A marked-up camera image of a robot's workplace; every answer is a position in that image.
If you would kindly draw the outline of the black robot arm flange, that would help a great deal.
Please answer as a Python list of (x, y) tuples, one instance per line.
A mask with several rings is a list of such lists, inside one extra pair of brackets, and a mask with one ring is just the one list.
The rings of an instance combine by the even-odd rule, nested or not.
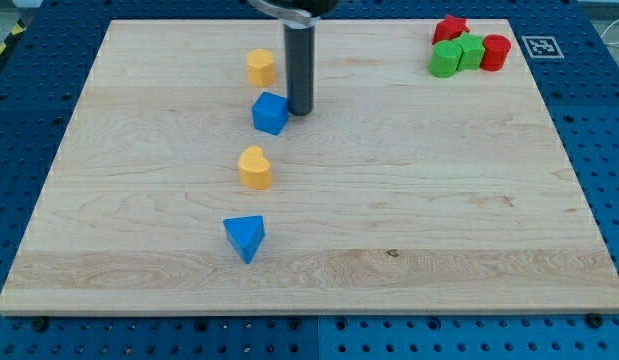
[(292, 26), (308, 28), (332, 12), (339, 0), (247, 0), (257, 11)]

